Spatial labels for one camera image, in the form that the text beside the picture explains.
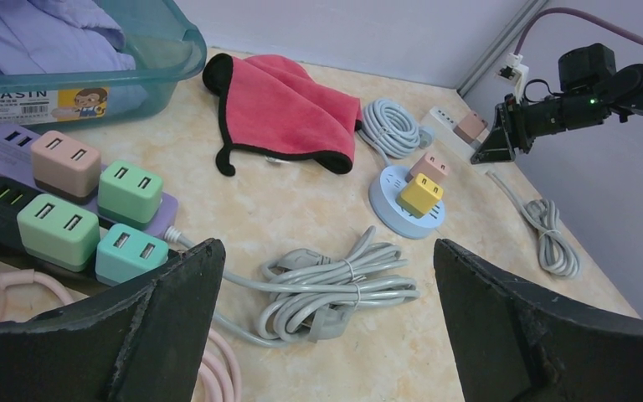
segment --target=cartoon child illustration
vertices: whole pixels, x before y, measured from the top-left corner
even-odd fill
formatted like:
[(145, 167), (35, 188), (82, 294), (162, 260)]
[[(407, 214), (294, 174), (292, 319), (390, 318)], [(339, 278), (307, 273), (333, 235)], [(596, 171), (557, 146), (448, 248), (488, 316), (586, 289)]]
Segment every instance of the cartoon child illustration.
[(105, 114), (107, 90), (104, 88), (87, 88), (75, 95), (75, 107), (59, 107), (51, 114), (60, 120), (87, 119)]

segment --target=brown cube charger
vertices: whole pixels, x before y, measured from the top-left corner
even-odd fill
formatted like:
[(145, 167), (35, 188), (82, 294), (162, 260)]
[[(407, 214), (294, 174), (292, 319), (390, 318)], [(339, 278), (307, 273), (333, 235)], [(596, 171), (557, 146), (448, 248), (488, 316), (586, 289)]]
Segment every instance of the brown cube charger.
[(48, 131), (31, 145), (33, 179), (43, 190), (76, 204), (87, 204), (100, 181), (100, 151)]
[(450, 168), (442, 162), (437, 156), (430, 152), (426, 152), (420, 160), (418, 160), (413, 167), (410, 168), (405, 181), (410, 182), (419, 173), (423, 173), (433, 182), (440, 184), (450, 174)]
[(454, 131), (462, 141), (472, 144), (481, 132), (484, 131), (486, 126), (486, 121), (482, 119), (477, 112), (473, 111), (457, 123)]

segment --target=black cable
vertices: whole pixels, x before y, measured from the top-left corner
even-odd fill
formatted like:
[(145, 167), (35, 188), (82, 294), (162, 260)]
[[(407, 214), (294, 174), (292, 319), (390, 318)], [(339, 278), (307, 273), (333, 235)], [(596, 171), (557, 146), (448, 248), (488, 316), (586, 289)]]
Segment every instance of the black cable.
[(548, 89), (548, 93), (549, 93), (549, 94), (551, 94), (551, 95), (553, 95), (553, 96), (555, 96), (555, 97), (557, 97), (557, 98), (559, 98), (560, 96), (563, 96), (563, 94), (561, 94), (561, 93), (559, 93), (559, 92), (552, 92), (552, 91), (551, 91), (551, 85), (549, 85), (549, 84), (548, 84), (548, 82), (546, 82), (546, 80), (542, 80), (542, 79), (540, 79), (540, 78), (534, 78), (533, 80), (529, 80), (529, 81), (526, 83), (526, 86), (523, 88), (523, 96), (522, 96), (522, 97), (523, 97), (523, 99), (525, 99), (528, 103), (538, 103), (538, 102), (540, 102), (540, 100), (530, 100), (530, 99), (528, 99), (528, 96), (526, 96), (526, 90), (528, 89), (528, 86), (530, 86), (531, 84), (535, 84), (535, 83), (537, 83), (537, 82), (540, 82), (541, 84), (546, 85), (546, 89)]

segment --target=blue round power strip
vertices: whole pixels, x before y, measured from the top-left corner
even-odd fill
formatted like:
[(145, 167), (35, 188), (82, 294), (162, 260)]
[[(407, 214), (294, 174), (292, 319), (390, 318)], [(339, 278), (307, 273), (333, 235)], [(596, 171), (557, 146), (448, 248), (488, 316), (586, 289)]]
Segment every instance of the blue round power strip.
[(393, 232), (409, 239), (423, 239), (445, 220), (445, 204), (440, 201), (432, 210), (418, 219), (401, 208), (395, 199), (403, 190), (409, 169), (405, 166), (388, 166), (371, 182), (368, 198), (373, 212)]

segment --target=barcode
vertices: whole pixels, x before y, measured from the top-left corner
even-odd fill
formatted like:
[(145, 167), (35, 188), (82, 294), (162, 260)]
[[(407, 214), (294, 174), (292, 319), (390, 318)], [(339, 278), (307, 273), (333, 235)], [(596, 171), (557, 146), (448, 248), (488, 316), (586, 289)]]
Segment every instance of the barcode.
[(48, 106), (21, 106), (22, 115), (32, 115), (33, 113), (48, 113)]

